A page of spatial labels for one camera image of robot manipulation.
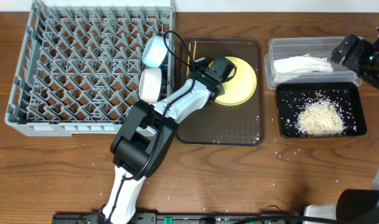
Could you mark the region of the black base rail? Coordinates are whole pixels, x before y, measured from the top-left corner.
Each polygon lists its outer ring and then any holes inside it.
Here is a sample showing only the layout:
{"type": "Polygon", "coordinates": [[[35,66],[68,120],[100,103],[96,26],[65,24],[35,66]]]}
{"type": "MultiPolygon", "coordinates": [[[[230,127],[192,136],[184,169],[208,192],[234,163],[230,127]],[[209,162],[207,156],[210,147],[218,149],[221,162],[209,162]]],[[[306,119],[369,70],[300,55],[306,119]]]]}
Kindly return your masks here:
{"type": "MultiPolygon", "coordinates": [[[[336,219],[336,204],[328,205],[307,205],[305,208],[296,210],[295,216],[308,216],[327,219],[336,219]]],[[[212,214],[157,214],[157,213],[135,213],[129,221],[133,224],[229,224],[236,223],[240,220],[252,218],[255,215],[212,215],[212,214]]],[[[53,224],[81,224],[81,223],[98,223],[97,214],[55,214],[52,217],[53,224]]]]}

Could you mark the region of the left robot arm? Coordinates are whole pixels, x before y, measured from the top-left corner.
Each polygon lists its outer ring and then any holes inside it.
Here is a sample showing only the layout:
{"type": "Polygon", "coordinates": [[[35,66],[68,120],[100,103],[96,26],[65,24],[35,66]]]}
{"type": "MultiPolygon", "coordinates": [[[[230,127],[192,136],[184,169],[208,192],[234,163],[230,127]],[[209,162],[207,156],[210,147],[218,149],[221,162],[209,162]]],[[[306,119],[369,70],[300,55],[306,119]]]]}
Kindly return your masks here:
{"type": "Polygon", "coordinates": [[[113,139],[110,151],[115,181],[98,223],[128,223],[145,180],[163,162],[179,124],[194,111],[223,94],[223,83],[236,74],[236,66],[219,56],[208,65],[204,58],[192,62],[184,85],[167,98],[138,101],[113,139]]]}

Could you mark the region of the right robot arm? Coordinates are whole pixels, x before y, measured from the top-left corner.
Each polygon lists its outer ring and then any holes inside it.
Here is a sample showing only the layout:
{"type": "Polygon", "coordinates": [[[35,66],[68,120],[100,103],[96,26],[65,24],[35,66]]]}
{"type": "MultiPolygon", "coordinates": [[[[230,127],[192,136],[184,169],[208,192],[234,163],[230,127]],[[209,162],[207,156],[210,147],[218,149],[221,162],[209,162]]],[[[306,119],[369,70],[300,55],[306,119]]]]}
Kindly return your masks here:
{"type": "MultiPolygon", "coordinates": [[[[373,43],[354,34],[332,51],[331,61],[341,63],[379,90],[379,22],[373,43]]],[[[307,205],[296,223],[379,223],[379,168],[369,189],[345,189],[336,203],[307,205]]]]}

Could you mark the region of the light blue bowl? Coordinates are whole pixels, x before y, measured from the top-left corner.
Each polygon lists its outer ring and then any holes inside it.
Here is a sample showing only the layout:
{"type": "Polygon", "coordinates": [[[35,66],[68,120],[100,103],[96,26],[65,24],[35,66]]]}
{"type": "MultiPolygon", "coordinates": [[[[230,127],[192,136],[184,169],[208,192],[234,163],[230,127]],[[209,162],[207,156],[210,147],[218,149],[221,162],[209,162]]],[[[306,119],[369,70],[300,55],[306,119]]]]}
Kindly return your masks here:
{"type": "Polygon", "coordinates": [[[167,55],[166,46],[169,46],[169,44],[165,45],[163,37],[158,35],[151,37],[143,52],[143,64],[145,64],[148,68],[160,67],[167,55]]]}

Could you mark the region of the black rectangular tray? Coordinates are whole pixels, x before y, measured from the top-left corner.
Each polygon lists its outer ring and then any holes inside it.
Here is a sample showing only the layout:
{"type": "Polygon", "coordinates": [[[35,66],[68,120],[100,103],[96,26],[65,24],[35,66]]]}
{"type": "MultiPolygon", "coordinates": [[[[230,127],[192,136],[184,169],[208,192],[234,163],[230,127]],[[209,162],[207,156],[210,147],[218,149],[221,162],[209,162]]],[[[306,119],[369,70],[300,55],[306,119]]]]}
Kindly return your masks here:
{"type": "Polygon", "coordinates": [[[287,83],[276,89],[278,118],[282,135],[288,138],[362,136],[367,132],[358,88],[351,82],[287,83]],[[296,128],[297,116],[309,101],[331,100],[340,107],[344,132],[336,136],[305,136],[296,128]]]}

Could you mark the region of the grey dishwasher rack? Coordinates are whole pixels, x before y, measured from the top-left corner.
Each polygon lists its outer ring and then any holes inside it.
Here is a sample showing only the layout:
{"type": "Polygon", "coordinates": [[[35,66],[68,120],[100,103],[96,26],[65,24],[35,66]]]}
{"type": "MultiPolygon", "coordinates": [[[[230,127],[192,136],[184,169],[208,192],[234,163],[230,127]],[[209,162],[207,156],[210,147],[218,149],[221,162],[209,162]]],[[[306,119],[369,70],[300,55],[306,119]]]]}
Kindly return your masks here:
{"type": "Polygon", "coordinates": [[[117,133],[172,1],[32,1],[5,122],[26,136],[117,133]]]}

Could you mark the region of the white paper napkin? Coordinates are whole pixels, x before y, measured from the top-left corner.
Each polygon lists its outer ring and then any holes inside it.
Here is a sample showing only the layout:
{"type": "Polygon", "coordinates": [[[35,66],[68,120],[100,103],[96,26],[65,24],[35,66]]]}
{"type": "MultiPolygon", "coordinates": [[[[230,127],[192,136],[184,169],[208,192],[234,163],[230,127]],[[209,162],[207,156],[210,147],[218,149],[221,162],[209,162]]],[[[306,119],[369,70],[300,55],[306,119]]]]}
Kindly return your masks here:
{"type": "Polygon", "coordinates": [[[327,58],[295,56],[273,61],[277,73],[333,72],[327,58]]]}

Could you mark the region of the pile of rice waste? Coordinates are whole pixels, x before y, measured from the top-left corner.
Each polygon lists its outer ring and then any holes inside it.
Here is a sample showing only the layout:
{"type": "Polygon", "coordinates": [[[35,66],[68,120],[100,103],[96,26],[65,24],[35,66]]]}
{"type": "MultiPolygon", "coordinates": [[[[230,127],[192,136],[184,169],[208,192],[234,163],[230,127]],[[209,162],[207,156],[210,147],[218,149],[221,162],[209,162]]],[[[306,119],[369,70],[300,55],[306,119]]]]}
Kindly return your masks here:
{"type": "Polygon", "coordinates": [[[296,128],[305,136],[336,136],[344,132],[344,117],[331,100],[309,101],[297,116],[296,128]]]}

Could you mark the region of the clear plastic bin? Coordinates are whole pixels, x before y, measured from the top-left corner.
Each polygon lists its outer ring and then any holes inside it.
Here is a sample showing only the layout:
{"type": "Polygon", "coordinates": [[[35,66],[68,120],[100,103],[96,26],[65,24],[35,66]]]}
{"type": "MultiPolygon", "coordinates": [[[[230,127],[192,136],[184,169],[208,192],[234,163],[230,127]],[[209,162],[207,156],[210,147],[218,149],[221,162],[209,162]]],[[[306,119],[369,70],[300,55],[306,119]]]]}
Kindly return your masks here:
{"type": "Polygon", "coordinates": [[[298,37],[272,39],[269,52],[264,57],[264,68],[268,88],[274,90],[282,83],[320,83],[320,82],[352,82],[362,84],[361,78],[348,68],[331,62],[332,51],[343,37],[298,37]],[[327,58],[333,72],[277,73],[273,61],[283,58],[312,54],[313,57],[327,58]]]}

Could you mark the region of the dark brown serving tray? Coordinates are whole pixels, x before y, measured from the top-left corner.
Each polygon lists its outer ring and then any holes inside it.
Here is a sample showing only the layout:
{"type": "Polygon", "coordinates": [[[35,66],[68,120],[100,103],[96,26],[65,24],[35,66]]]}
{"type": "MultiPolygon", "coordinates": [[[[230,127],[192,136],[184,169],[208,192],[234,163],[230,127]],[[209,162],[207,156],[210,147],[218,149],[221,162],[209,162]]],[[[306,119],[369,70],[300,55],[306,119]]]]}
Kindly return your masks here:
{"type": "Polygon", "coordinates": [[[257,87],[251,98],[237,106],[216,102],[191,113],[183,120],[177,138],[186,144],[221,144],[256,146],[266,136],[263,98],[263,53],[258,40],[234,37],[187,37],[185,42],[197,41],[195,58],[207,62],[219,55],[233,56],[248,62],[256,72],[257,87]]]}

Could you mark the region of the yellow round plate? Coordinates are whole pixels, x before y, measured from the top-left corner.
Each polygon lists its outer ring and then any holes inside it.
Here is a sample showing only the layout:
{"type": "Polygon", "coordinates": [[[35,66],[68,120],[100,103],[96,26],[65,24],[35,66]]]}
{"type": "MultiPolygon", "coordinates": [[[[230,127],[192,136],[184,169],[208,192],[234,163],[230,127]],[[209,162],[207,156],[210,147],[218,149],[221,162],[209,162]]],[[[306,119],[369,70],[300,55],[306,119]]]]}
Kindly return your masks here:
{"type": "Polygon", "coordinates": [[[238,57],[227,57],[236,66],[230,81],[223,83],[225,93],[218,96],[215,102],[224,106],[236,106],[249,100],[257,87],[257,76],[252,66],[238,57]]]}

